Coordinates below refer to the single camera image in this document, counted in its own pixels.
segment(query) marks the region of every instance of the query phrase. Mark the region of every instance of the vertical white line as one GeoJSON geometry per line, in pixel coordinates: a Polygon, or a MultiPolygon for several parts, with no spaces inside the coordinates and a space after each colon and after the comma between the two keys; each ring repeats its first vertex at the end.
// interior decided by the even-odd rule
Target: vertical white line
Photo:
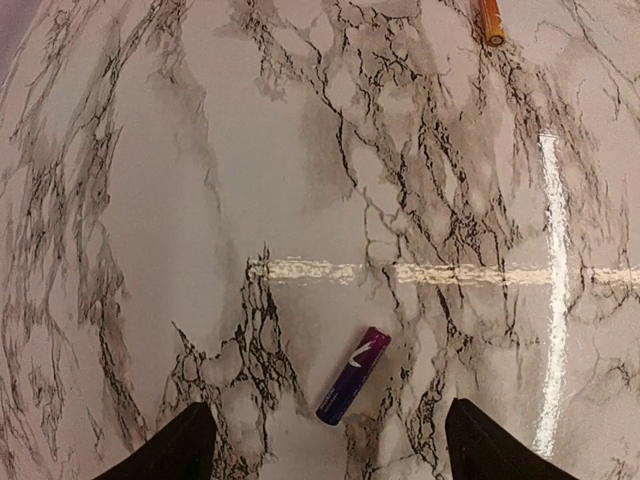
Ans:
{"type": "Polygon", "coordinates": [[[567,342],[567,202],[556,158],[556,137],[541,134],[545,190],[549,201],[549,253],[551,255],[551,323],[549,353],[544,382],[544,402],[538,421],[533,449],[544,458],[553,454],[556,428],[560,415],[560,400],[566,363],[567,342]]]}

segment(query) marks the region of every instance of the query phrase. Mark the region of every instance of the orange battery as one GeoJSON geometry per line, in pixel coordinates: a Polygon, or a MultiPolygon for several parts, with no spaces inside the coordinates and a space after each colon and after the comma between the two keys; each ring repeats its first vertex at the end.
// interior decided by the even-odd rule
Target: orange battery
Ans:
{"type": "Polygon", "coordinates": [[[480,14],[487,43],[497,47],[504,43],[504,30],[497,0],[480,0],[480,14]]]}

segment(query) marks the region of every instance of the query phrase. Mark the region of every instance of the purple battery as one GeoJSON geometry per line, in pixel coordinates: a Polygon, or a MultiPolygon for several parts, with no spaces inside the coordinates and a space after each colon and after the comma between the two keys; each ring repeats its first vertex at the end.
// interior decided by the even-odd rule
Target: purple battery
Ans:
{"type": "Polygon", "coordinates": [[[382,353],[391,343],[391,337],[375,327],[369,327],[344,370],[335,381],[316,415],[324,423],[337,425],[367,381],[382,353]]]}

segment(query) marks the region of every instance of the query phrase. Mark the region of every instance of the white marble table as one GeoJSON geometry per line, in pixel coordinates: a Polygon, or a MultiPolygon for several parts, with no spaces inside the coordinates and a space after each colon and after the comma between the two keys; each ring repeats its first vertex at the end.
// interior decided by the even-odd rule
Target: white marble table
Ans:
{"type": "Polygon", "coordinates": [[[205,400],[217,479],[447,479],[458,396],[640,479],[640,4],[501,8],[489,49],[466,0],[44,0],[0,92],[0,478],[205,400]]]}

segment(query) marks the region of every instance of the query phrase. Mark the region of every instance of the marble surface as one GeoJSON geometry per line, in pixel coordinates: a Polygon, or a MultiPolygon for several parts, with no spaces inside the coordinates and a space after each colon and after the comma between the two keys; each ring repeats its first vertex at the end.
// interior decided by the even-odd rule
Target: marble surface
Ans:
{"type": "Polygon", "coordinates": [[[640,479],[640,3],[501,9],[490,49],[467,0],[44,0],[0,91],[0,478],[205,400],[217,479],[448,479],[459,396],[640,479]]]}

